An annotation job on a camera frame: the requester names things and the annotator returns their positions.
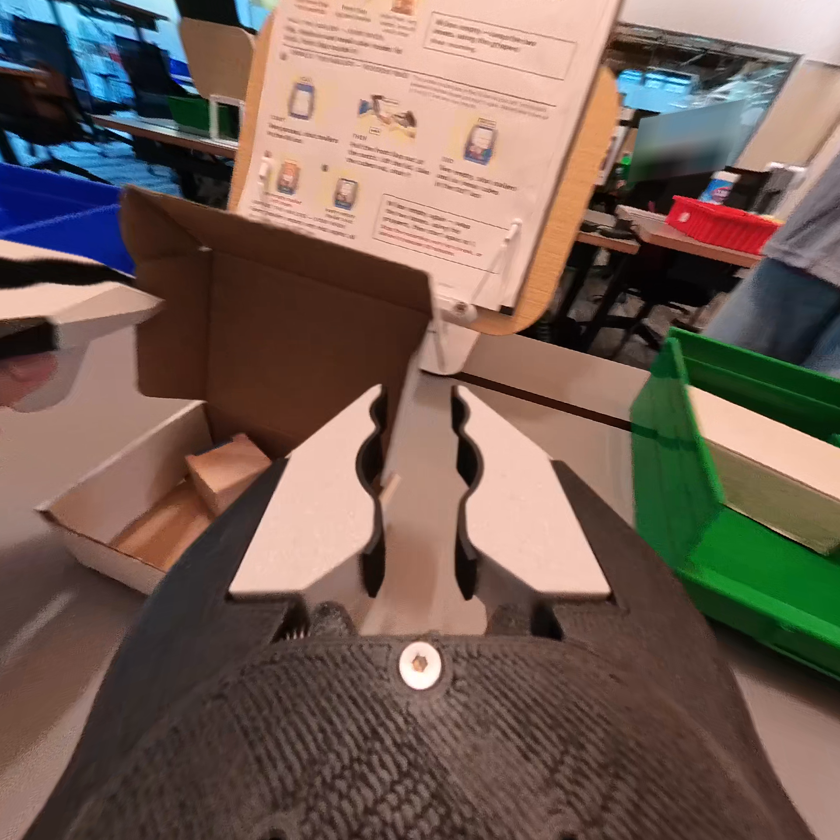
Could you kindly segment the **large wooden cube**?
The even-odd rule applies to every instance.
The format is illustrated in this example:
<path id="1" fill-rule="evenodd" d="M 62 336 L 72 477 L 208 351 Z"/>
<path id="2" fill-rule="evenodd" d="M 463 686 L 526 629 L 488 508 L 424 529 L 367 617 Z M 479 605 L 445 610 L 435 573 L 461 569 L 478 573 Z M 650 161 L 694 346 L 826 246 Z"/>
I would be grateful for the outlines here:
<path id="1" fill-rule="evenodd" d="M 214 517 L 229 509 L 272 464 L 246 435 L 237 434 L 198 455 L 185 457 L 198 496 Z"/>

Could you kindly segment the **grey desk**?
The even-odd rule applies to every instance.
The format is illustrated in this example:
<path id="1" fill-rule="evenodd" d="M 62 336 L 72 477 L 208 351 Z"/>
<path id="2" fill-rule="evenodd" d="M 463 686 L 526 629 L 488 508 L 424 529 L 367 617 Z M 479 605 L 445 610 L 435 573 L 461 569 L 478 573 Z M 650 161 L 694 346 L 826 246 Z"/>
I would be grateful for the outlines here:
<path id="1" fill-rule="evenodd" d="M 394 446 L 401 476 L 386 513 L 385 603 L 368 634 L 484 628 L 459 600 L 449 558 L 455 471 L 450 382 L 421 374 Z M 628 432 L 476 388 L 479 397 L 634 522 Z M 2 411 L 2 838 L 19 838 L 73 753 L 114 649 L 142 595 L 81 566 L 35 509 L 185 407 L 136 388 L 134 334 L 95 342 L 70 396 L 41 413 Z M 791 801 L 817 838 L 838 838 L 838 683 L 727 628 L 716 628 L 753 725 Z"/>
<path id="2" fill-rule="evenodd" d="M 459 382 L 632 430 L 631 409 L 649 374 L 631 365 L 525 338 L 480 336 Z"/>

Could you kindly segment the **red plastic bin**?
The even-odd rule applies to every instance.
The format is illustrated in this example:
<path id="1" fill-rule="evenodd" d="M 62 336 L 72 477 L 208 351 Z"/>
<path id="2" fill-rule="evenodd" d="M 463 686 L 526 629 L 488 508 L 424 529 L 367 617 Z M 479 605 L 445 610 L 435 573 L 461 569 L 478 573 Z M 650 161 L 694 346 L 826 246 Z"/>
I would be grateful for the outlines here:
<path id="1" fill-rule="evenodd" d="M 737 208 L 674 196 L 665 224 L 702 244 L 758 256 L 784 225 Z"/>

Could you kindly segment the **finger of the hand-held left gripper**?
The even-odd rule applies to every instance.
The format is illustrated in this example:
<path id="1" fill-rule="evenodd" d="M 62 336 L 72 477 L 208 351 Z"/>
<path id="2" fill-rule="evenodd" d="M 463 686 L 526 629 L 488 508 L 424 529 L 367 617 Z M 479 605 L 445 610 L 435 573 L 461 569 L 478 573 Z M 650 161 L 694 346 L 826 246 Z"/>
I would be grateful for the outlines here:
<path id="1" fill-rule="evenodd" d="M 49 320 L 56 328 L 56 382 L 69 395 L 91 343 L 150 319 L 162 299 L 131 287 L 2 290 L 1 321 Z"/>
<path id="2" fill-rule="evenodd" d="M 1 289 L 20 289 L 52 284 L 89 287 L 117 282 L 136 287 L 133 277 L 95 260 L 48 248 L 1 240 Z"/>

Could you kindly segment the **blue plastic bin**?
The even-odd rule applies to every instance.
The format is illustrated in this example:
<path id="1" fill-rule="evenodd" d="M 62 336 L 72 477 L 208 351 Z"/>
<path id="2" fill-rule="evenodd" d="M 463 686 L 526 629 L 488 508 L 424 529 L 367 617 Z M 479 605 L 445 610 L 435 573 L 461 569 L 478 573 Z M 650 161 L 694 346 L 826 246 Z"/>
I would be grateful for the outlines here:
<path id="1" fill-rule="evenodd" d="M 133 276 L 117 186 L 1 163 L 1 239 L 93 259 Z"/>

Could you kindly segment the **small wooden document stand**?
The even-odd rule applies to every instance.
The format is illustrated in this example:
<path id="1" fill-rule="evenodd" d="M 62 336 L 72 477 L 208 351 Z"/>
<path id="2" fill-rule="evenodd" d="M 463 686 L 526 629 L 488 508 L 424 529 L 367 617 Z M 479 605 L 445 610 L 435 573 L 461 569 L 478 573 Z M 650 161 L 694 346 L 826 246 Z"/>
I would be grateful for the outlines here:
<path id="1" fill-rule="evenodd" d="M 208 100 L 209 136 L 221 140 L 219 108 L 236 107 L 245 116 L 256 37 L 247 29 L 181 17 L 178 24 L 194 87 Z"/>

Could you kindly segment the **white stand base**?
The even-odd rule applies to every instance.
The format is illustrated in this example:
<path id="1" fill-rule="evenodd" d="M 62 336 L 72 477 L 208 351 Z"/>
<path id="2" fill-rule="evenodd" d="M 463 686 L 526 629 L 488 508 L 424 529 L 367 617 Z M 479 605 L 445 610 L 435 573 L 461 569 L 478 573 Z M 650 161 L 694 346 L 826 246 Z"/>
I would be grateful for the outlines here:
<path id="1" fill-rule="evenodd" d="M 475 328 L 477 317 L 477 309 L 462 301 L 438 309 L 418 352 L 419 369 L 440 376 L 461 372 L 480 338 Z"/>

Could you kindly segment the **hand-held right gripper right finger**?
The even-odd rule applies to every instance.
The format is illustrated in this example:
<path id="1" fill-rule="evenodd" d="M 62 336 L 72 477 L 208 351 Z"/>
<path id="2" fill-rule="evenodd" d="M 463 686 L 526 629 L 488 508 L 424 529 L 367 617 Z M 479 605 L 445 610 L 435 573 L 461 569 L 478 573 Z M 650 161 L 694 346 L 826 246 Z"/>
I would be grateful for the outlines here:
<path id="1" fill-rule="evenodd" d="M 606 602 L 606 575 L 548 453 L 463 385 L 451 391 L 458 504 L 455 578 L 489 615 L 505 604 Z"/>

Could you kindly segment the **white wipes canister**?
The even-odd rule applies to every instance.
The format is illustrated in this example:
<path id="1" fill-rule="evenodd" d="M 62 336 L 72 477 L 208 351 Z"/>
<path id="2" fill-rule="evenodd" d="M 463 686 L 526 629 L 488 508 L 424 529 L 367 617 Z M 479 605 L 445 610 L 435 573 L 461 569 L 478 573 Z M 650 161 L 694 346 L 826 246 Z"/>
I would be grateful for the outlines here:
<path id="1" fill-rule="evenodd" d="M 698 201 L 710 205 L 724 206 L 740 179 L 741 176 L 738 172 L 729 171 L 729 169 L 714 172 L 709 183 L 698 196 Z"/>

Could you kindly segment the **wooden workbench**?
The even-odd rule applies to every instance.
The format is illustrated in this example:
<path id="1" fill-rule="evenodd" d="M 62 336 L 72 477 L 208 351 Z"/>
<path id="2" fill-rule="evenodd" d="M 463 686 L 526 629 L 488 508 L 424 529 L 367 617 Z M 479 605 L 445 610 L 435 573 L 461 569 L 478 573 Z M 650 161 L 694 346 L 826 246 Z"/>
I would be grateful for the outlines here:
<path id="1" fill-rule="evenodd" d="M 665 216 L 651 213 L 642 209 L 619 205 L 613 220 L 630 223 L 631 231 L 636 239 L 634 244 L 630 240 L 621 240 L 603 236 L 597 233 L 580 231 L 575 242 L 577 244 L 592 245 L 597 248 L 615 251 L 625 256 L 637 254 L 641 244 L 651 245 L 675 251 L 680 254 L 711 259 L 719 263 L 735 266 L 741 269 L 751 269 L 761 261 L 760 255 L 752 255 L 728 248 L 701 243 L 665 224 Z"/>

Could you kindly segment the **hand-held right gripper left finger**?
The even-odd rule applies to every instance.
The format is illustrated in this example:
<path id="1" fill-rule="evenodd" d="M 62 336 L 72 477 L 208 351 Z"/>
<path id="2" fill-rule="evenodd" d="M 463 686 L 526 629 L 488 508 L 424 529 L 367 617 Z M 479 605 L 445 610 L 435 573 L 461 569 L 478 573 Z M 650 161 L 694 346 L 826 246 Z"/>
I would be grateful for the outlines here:
<path id="1" fill-rule="evenodd" d="M 286 458 L 228 593 L 370 606 L 384 580 L 385 388 L 364 392 Z"/>

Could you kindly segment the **white cardboard mailer box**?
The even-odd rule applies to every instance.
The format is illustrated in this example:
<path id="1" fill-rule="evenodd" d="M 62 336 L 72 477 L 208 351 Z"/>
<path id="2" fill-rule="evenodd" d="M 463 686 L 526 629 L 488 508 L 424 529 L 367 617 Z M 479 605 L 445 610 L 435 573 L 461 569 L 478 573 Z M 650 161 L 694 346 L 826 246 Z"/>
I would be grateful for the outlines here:
<path id="1" fill-rule="evenodd" d="M 418 270 L 136 187 L 119 221 L 136 290 L 163 301 L 136 329 L 139 392 L 187 405 L 38 513 L 79 564 L 150 594 L 216 519 L 185 457 L 237 434 L 289 456 L 375 385 L 389 426 L 431 296 Z"/>
<path id="2" fill-rule="evenodd" d="M 727 506 L 831 559 L 839 550 L 839 449 L 691 385 Z"/>

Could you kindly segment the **green plastic bin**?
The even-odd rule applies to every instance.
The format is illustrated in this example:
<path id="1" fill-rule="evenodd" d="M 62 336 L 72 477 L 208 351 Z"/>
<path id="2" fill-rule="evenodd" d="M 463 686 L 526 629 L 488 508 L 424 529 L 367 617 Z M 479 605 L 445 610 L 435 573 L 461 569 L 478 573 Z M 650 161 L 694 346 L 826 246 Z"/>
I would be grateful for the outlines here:
<path id="1" fill-rule="evenodd" d="M 639 534 L 707 617 L 838 679 L 838 558 L 727 506 L 691 385 L 838 447 L 838 380 L 672 329 L 631 409 Z"/>

